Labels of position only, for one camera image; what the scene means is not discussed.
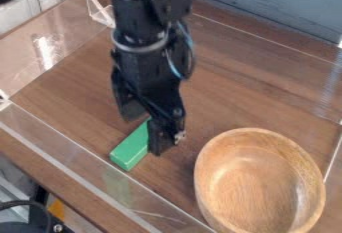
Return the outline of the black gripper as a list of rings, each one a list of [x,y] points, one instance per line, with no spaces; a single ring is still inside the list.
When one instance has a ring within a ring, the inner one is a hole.
[[[185,110],[180,79],[171,71],[167,52],[110,51],[113,97],[121,118],[133,121],[148,113],[148,152],[155,156],[176,146],[185,137]]]

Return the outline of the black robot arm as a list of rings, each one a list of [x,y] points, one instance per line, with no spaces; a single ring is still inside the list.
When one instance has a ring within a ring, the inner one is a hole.
[[[192,0],[110,0],[112,90],[121,117],[146,114],[146,148],[160,155],[185,134],[180,85],[195,68],[185,17]]]

